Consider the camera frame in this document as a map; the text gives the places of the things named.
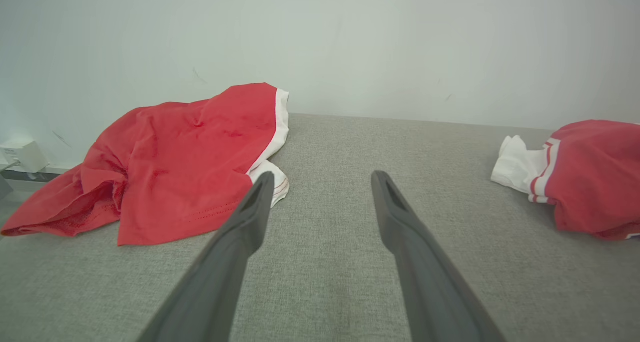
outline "white wall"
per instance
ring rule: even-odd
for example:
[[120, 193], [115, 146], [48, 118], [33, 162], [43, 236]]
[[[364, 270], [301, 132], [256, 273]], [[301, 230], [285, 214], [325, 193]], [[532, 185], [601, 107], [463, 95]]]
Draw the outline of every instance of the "white wall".
[[261, 81], [292, 112], [640, 121], [638, 21], [638, 0], [0, 0], [0, 139], [70, 167], [134, 107]]

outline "white trim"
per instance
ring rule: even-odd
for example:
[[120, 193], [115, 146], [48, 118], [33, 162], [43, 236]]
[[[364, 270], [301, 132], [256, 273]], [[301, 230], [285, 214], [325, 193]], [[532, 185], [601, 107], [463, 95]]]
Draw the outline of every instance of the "white trim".
[[538, 196], [538, 201], [540, 202], [541, 197], [547, 196], [545, 194], [545, 189], [547, 188], [547, 183], [549, 182], [549, 178], [554, 172], [556, 168], [556, 162], [558, 161], [558, 149], [560, 148], [560, 141], [556, 139], [557, 143], [553, 144], [550, 148], [549, 153], [549, 166], [544, 171], [544, 175], [540, 176], [540, 178], [535, 181], [535, 194]]
[[560, 139], [556, 139], [556, 138], [549, 138], [546, 140], [547, 142], [549, 142], [550, 144], [556, 145], [558, 143], [560, 143]]
[[[3, 168], [3, 167], [6, 167], [6, 166], [7, 166], [7, 164], [0, 164], [0, 169]], [[61, 168], [61, 167], [56, 167], [56, 166], [46, 166], [45, 168], [42, 168], [41, 170], [37, 171], [36, 173], [54, 173], [54, 174], [61, 175], [62, 173], [65, 173], [69, 169], [71, 169], [71, 168]], [[9, 168], [7, 170], [8, 171], [14, 171], [14, 172], [28, 173], [28, 172], [25, 172], [23, 169], [19, 168], [18, 166], [13, 167], [13, 168]]]
[[531, 183], [542, 174], [548, 164], [546, 150], [527, 150], [527, 145], [519, 135], [507, 136], [500, 147], [491, 180], [530, 194]]
[[276, 131], [273, 134], [273, 138], [267, 145], [267, 148], [263, 150], [260, 157], [255, 160], [247, 172], [252, 183], [255, 183], [259, 176], [266, 171], [273, 173], [275, 185], [273, 198], [271, 200], [272, 207], [278, 203], [279, 200], [287, 196], [290, 188], [287, 176], [282, 173], [282, 170], [278, 168], [278, 166], [267, 159], [278, 152], [278, 150], [282, 148], [284, 143], [287, 141], [287, 135], [289, 134], [289, 112], [287, 111], [288, 100], [289, 92], [278, 88], [275, 97]]
[[545, 196], [535, 196], [534, 194], [530, 194], [528, 196], [528, 201], [530, 201], [531, 203], [548, 203], [549, 202], [549, 198], [547, 198]]
[[260, 157], [255, 160], [251, 168], [249, 168], [249, 174], [255, 168], [257, 168], [260, 163], [267, 160], [270, 156], [274, 155], [287, 141], [287, 135], [289, 134], [289, 112], [287, 111], [287, 101], [289, 100], [289, 92], [283, 91], [278, 88], [276, 91], [276, 100], [275, 100], [275, 108], [276, 108], [276, 132], [273, 135], [273, 138], [267, 145], [267, 148], [263, 150], [260, 154]]

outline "red cloth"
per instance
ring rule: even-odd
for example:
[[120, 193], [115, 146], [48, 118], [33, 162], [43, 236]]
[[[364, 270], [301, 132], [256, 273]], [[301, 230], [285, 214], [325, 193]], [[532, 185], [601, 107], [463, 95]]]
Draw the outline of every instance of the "red cloth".
[[[545, 147], [548, 167], [531, 190], [534, 201], [548, 197], [555, 205], [559, 230], [611, 240], [640, 233], [640, 125], [572, 123], [554, 132]], [[537, 185], [540, 180], [544, 185]]]
[[27, 200], [2, 235], [73, 236], [120, 219], [118, 245], [158, 244], [220, 228], [274, 137], [276, 91], [235, 86], [208, 100], [126, 113], [82, 164]]

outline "gray upholstered surface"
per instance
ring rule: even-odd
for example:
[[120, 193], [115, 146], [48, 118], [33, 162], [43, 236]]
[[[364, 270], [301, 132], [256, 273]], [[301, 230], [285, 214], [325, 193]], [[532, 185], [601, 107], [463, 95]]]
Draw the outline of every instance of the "gray upholstered surface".
[[[640, 244], [560, 233], [553, 210], [489, 181], [507, 134], [548, 131], [293, 115], [272, 160], [291, 181], [247, 267], [233, 340], [409, 340], [370, 174], [391, 174], [508, 340], [637, 340]], [[116, 247], [0, 241], [0, 340], [133, 340], [211, 235]]]

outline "stitching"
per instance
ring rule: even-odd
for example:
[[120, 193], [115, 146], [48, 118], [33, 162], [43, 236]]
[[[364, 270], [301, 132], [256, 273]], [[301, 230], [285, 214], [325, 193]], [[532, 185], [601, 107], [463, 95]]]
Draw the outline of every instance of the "stitching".
[[285, 189], [288, 187], [289, 185], [285, 185], [284, 188], [282, 188], [282, 190], [280, 192], [274, 193], [273, 196], [277, 196], [278, 194], [281, 194], [282, 192], [285, 191]]
[[189, 219], [189, 221], [197, 221], [197, 220], [199, 220], [199, 219], [204, 219], [204, 218], [208, 218], [208, 217], [213, 217], [213, 216], [215, 216], [215, 215], [217, 215], [217, 214], [221, 214], [221, 213], [229, 212], [230, 210], [233, 210], [233, 208], [231, 208], [231, 209], [226, 209], [226, 210], [221, 210], [220, 212], [216, 212], [216, 213], [208, 214], [208, 215], [206, 215], [206, 216], [202, 216], [202, 217], [199, 217], [199, 218]]
[[284, 180], [282, 181], [282, 183], [280, 183], [277, 187], [275, 187], [274, 189], [279, 189], [281, 185], [284, 184], [284, 182], [287, 181], [287, 177], [284, 177]]
[[231, 203], [227, 203], [227, 204], [225, 204], [225, 205], [218, 205], [217, 207], [213, 207], [213, 208], [209, 208], [209, 209], [202, 210], [201, 212], [196, 212], [196, 213], [192, 213], [192, 214], [187, 214], [187, 217], [197, 216], [198, 214], [203, 214], [203, 213], [206, 213], [206, 212], [211, 212], [211, 210], [221, 209], [221, 208], [226, 207], [227, 205], [238, 204], [238, 203], [240, 203], [240, 201], [239, 201], [239, 200], [236, 200], [236, 201], [233, 201], [233, 202], [231, 202]]

